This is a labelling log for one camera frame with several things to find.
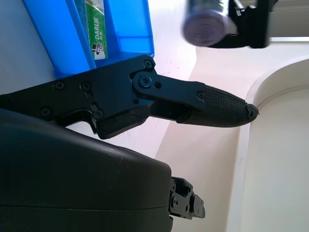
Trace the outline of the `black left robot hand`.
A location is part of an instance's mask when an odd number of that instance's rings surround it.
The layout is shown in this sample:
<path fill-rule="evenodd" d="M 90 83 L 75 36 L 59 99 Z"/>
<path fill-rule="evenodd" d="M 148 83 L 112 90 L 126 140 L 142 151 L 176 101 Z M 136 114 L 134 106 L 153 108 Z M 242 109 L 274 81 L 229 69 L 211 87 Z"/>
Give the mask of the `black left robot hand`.
<path fill-rule="evenodd" d="M 238 0 L 230 0 L 228 16 L 235 24 L 237 32 L 226 35 L 210 48 L 262 49 L 269 46 L 269 22 L 276 3 L 276 0 L 259 0 L 256 6 L 244 7 Z"/>

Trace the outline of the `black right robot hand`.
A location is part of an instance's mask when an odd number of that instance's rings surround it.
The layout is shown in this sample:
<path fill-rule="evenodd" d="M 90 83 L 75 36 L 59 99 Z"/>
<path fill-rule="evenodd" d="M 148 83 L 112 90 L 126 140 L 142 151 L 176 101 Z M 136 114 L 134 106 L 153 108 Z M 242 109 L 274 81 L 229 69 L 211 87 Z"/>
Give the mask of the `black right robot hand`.
<path fill-rule="evenodd" d="M 201 82 L 158 75 L 147 55 L 0 97 L 3 232 L 169 232 L 204 218 L 163 162 L 106 143 L 149 117 L 232 128 L 258 109 Z"/>

